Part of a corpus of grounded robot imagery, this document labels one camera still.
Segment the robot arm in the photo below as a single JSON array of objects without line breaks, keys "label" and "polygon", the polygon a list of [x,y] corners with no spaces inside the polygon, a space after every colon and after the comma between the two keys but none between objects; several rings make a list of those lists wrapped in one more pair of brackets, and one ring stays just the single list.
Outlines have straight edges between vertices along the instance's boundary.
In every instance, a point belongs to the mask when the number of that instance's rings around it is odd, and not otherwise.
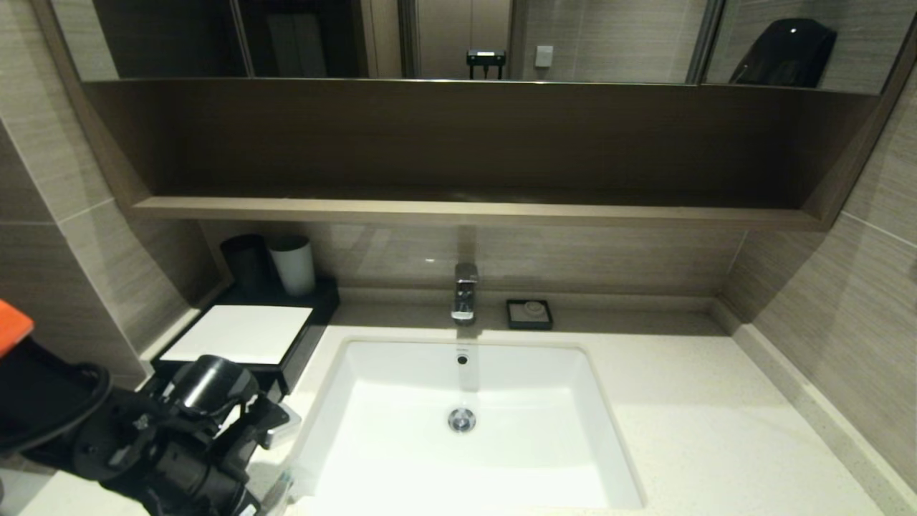
[{"label": "robot arm", "polygon": [[[155,516],[253,516],[246,465],[289,420],[244,367],[216,356],[165,385],[112,387],[97,365],[68,365],[33,342],[0,301],[0,454],[21,453],[135,499]],[[242,415],[220,433],[229,413]]]}]

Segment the white sink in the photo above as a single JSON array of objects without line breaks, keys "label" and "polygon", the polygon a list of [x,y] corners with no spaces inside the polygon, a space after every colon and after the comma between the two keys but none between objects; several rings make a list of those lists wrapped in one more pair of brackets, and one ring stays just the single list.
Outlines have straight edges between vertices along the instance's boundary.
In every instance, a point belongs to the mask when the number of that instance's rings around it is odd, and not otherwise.
[{"label": "white sink", "polygon": [[[450,428],[457,408],[472,430]],[[579,349],[351,342],[314,414],[293,468],[323,506],[642,507]]]}]

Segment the countertop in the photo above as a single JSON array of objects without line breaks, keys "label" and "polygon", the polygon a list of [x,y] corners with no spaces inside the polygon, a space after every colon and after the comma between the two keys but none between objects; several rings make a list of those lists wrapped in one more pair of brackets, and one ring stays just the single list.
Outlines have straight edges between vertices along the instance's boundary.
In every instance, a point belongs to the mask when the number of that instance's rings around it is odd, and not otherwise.
[{"label": "countertop", "polygon": [[[344,305],[286,403],[308,420],[342,344],[353,339],[443,342],[474,338],[504,345],[576,345],[592,360],[643,493],[642,510],[374,507],[382,514],[568,514],[592,516],[880,515],[827,445],[738,345],[701,313],[608,312],[552,306],[555,329],[509,331],[505,312],[479,310],[457,330],[447,309]],[[249,471],[263,493],[295,444],[258,450]],[[288,516],[326,514],[301,499]],[[96,484],[58,473],[21,513],[146,512]]]}]

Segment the faucet handle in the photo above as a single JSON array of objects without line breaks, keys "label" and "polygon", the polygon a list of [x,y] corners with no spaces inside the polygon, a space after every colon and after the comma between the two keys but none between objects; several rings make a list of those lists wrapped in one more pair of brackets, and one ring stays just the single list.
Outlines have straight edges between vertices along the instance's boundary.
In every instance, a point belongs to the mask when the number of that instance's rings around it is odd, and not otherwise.
[{"label": "faucet handle", "polygon": [[478,266],[475,264],[457,264],[456,283],[478,283]]}]

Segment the white cup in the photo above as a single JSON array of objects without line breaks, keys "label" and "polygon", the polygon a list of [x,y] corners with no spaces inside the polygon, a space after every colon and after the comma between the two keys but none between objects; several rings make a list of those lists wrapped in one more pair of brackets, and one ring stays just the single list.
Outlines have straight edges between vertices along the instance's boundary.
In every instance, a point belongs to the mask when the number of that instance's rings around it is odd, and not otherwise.
[{"label": "white cup", "polygon": [[315,265],[312,244],[299,235],[284,235],[268,244],[271,259],[277,266],[283,290],[290,296],[304,296],[315,290]]}]

